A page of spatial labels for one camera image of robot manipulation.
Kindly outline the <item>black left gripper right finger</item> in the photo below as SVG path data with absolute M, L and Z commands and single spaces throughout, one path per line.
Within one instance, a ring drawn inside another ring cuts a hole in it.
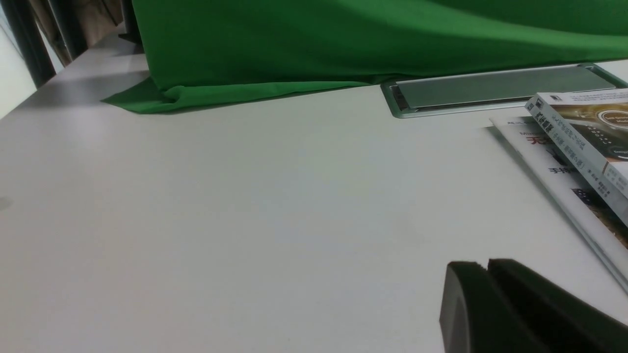
M 628 328 L 513 259 L 491 259 L 488 272 L 552 353 L 626 353 Z

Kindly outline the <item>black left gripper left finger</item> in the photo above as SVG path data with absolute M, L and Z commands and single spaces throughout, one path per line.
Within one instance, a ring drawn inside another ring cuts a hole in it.
M 525 327 L 487 270 L 447 264 L 439 317 L 446 353 L 549 353 Z

